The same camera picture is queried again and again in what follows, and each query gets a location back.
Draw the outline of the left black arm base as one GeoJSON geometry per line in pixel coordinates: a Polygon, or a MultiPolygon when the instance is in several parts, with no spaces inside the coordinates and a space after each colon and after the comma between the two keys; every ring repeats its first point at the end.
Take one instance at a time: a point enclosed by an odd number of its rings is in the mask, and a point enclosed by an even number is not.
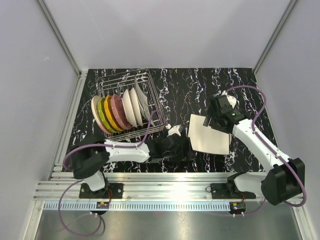
{"type": "Polygon", "coordinates": [[[92,191],[88,184],[82,183],[79,191],[80,199],[108,199],[109,194],[111,199],[122,199],[124,192],[123,183],[110,183],[108,187],[98,191],[92,191]]]}

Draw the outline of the orange polka dot plate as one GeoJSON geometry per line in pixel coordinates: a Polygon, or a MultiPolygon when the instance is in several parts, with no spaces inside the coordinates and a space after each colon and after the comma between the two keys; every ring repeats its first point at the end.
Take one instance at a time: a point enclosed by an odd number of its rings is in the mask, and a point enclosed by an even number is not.
{"type": "Polygon", "coordinates": [[[121,126],[118,124],[114,114],[113,114],[113,110],[111,107],[111,96],[108,95],[105,97],[105,100],[103,102],[103,106],[104,106],[104,112],[106,115],[106,118],[109,122],[109,125],[118,133],[118,132],[122,132],[124,131],[123,128],[121,128],[121,126]]]}

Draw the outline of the cream round plate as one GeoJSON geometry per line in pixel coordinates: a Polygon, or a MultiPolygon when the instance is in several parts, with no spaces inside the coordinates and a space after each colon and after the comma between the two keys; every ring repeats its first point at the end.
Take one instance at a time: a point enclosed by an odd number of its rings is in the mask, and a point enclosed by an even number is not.
{"type": "Polygon", "coordinates": [[[99,117],[99,112],[98,112],[98,103],[99,103],[99,100],[101,98],[97,95],[95,95],[92,99],[91,99],[91,111],[92,111],[92,114],[93,114],[93,117],[97,123],[97,125],[99,126],[99,128],[105,132],[105,127],[104,125],[102,124],[102,121],[99,117]]]}

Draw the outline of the metal wire dish rack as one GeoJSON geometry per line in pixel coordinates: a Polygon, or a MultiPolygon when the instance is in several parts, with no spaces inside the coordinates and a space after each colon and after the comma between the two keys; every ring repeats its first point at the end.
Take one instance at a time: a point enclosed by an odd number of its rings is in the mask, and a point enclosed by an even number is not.
{"type": "Polygon", "coordinates": [[[150,113],[157,111],[152,116],[152,124],[148,127],[149,120],[143,118],[142,126],[132,127],[120,133],[112,135],[105,133],[109,140],[120,142],[136,137],[143,137],[146,132],[152,134],[161,131],[166,125],[166,119],[163,108],[160,104],[160,98],[157,93],[151,73],[147,68],[135,69],[126,72],[120,72],[108,76],[102,76],[97,79],[98,95],[107,97],[117,94],[123,96],[126,90],[140,88],[147,97],[147,106],[150,113]]]}

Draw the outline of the pink polka dot plate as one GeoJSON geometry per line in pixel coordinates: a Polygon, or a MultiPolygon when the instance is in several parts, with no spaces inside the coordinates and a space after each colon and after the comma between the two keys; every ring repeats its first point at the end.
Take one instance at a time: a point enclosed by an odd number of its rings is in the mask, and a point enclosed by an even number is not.
{"type": "Polygon", "coordinates": [[[123,101],[118,94],[113,94],[110,100],[112,113],[116,122],[123,130],[130,130],[132,125],[128,122],[123,106],[123,101]]]}

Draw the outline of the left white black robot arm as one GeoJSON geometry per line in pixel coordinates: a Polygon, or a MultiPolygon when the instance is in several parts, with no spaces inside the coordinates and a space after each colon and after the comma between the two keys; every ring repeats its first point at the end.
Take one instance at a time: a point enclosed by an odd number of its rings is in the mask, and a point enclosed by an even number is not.
{"type": "Polygon", "coordinates": [[[174,163],[190,162],[195,158],[190,139],[173,134],[145,139],[141,142],[116,142],[92,138],[93,142],[77,145],[64,157],[65,169],[73,172],[76,180],[82,180],[97,199],[107,195],[108,181],[103,173],[106,163],[136,162],[155,164],[162,160],[174,163]]]}

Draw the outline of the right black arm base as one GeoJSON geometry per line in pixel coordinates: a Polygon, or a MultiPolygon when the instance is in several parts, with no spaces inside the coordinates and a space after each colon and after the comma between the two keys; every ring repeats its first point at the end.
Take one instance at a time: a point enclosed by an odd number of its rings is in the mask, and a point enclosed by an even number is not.
{"type": "Polygon", "coordinates": [[[211,183],[209,188],[210,190],[208,192],[211,194],[211,198],[214,200],[253,200],[257,198],[254,193],[235,190],[228,183],[211,183]]]}

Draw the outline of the green polka dot plate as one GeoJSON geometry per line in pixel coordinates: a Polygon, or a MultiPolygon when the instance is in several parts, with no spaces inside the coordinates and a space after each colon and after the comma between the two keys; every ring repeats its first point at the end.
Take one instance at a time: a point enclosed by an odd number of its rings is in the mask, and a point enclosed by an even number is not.
{"type": "Polygon", "coordinates": [[[116,133],[116,130],[111,126],[111,124],[109,123],[106,113],[105,113],[105,108],[104,108],[104,101],[105,98],[102,97],[99,101],[98,101],[98,105],[97,105],[97,109],[98,109],[98,115],[100,117],[100,120],[102,122],[102,124],[104,125],[104,127],[111,132],[112,134],[116,133]]]}

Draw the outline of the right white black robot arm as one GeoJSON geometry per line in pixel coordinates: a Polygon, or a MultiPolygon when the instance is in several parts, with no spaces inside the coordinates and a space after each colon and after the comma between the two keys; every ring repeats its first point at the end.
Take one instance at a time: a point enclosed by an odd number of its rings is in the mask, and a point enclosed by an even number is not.
{"type": "Polygon", "coordinates": [[[237,199],[243,193],[259,194],[276,206],[302,194],[298,206],[306,203],[304,162],[300,158],[291,158],[272,144],[245,111],[234,109],[227,95],[209,101],[203,125],[232,134],[240,140],[258,159],[266,173],[265,177],[249,172],[228,177],[226,192],[229,197],[237,199]]]}

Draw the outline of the white square plate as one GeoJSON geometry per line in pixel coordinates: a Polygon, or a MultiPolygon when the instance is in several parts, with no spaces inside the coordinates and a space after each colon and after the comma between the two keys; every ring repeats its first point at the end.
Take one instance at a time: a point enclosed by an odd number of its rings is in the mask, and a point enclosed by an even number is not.
{"type": "Polygon", "coordinates": [[[188,137],[194,151],[212,154],[229,155],[230,135],[209,126],[204,126],[204,116],[191,114],[188,128],[188,137]]]}
{"type": "Polygon", "coordinates": [[[149,106],[148,106],[148,97],[144,94],[144,92],[140,88],[136,76],[134,76],[134,87],[135,87],[135,91],[136,91],[137,98],[138,98],[140,112],[142,113],[142,116],[147,121],[149,121],[150,120],[150,111],[149,111],[149,106]]]}

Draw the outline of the floral patterned brown plate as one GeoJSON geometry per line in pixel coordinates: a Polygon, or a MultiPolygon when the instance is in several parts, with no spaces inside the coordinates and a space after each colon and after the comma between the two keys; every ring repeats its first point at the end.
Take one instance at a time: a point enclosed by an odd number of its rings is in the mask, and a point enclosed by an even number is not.
{"type": "Polygon", "coordinates": [[[130,100],[131,100],[136,123],[138,126],[142,127],[143,126],[143,119],[142,119],[142,115],[141,115],[141,111],[140,111],[138,97],[137,97],[137,94],[136,94],[136,91],[134,88],[132,88],[129,91],[129,96],[130,96],[130,100]]]}

